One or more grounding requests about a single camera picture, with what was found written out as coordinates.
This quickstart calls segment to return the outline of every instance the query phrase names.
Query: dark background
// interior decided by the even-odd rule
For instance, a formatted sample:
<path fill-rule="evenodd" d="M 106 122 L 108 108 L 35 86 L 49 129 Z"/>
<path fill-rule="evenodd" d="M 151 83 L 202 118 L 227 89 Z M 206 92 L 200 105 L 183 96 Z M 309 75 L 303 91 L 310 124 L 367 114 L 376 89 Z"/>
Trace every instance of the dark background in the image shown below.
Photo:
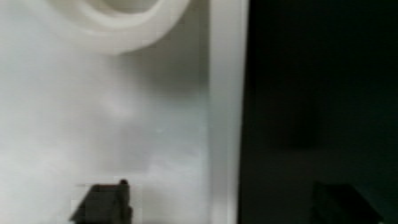
<path fill-rule="evenodd" d="M 398 2 L 250 0 L 239 223 L 309 223 L 310 185 L 398 201 Z"/>

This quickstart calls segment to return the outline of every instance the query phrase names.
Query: white surface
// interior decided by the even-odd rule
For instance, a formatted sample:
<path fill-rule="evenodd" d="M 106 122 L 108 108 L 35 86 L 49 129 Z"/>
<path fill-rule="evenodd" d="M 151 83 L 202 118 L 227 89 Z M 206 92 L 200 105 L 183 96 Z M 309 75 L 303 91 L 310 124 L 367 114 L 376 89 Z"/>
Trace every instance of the white surface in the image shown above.
<path fill-rule="evenodd" d="M 0 222 L 65 223 L 87 188 L 131 183 L 136 224 L 207 223 L 206 10 L 106 57 L 0 1 Z"/>
<path fill-rule="evenodd" d="M 248 0 L 213 0 L 209 38 L 211 223 L 236 223 Z"/>
<path fill-rule="evenodd" d="M 23 0 L 62 38 L 106 54 L 129 52 L 156 43 L 190 3 L 190 0 L 145 0 L 151 4 L 140 1 L 117 0 L 108 4 L 110 0 Z"/>

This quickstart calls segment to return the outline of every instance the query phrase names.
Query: white wall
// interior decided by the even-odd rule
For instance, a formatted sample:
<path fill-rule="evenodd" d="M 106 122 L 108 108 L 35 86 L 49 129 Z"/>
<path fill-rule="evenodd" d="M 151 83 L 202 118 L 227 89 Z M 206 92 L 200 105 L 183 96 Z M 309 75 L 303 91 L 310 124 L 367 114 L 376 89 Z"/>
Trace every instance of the white wall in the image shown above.
<path fill-rule="evenodd" d="M 87 184 L 131 184 L 135 223 L 207 223 L 206 3 L 119 57 L 0 1 L 0 222 L 65 223 Z"/>

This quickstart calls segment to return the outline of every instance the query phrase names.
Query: round hole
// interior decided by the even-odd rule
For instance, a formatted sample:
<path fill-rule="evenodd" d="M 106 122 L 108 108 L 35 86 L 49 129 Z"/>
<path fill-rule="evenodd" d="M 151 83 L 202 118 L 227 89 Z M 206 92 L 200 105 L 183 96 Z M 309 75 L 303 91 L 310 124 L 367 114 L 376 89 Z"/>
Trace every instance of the round hole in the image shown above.
<path fill-rule="evenodd" d="M 158 0 L 103 0 L 104 4 L 122 13 L 145 12 Z"/>

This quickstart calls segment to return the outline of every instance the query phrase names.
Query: white edge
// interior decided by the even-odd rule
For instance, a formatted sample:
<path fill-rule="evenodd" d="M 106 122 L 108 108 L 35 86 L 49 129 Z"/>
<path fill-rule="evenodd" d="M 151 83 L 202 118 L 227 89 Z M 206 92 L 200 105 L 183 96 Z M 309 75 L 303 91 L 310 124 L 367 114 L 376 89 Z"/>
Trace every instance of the white edge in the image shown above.
<path fill-rule="evenodd" d="M 211 222 L 236 224 L 248 0 L 209 1 Z"/>

